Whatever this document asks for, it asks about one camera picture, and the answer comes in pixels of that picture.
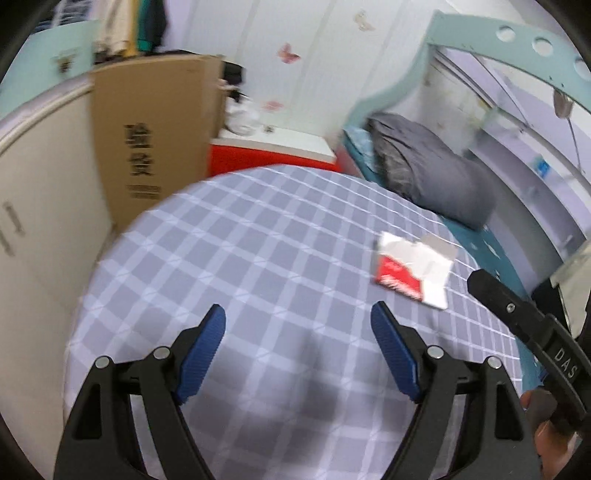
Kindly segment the person's right hand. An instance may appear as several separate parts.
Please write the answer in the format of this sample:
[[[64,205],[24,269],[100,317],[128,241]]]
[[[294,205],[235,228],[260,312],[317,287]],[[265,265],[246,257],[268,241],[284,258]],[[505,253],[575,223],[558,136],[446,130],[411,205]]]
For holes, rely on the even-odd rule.
[[[530,417],[531,425],[536,427],[533,438],[541,460],[541,476],[546,480],[555,479],[574,453],[574,435],[560,433],[550,421],[556,400],[546,390],[526,391],[520,402]]]

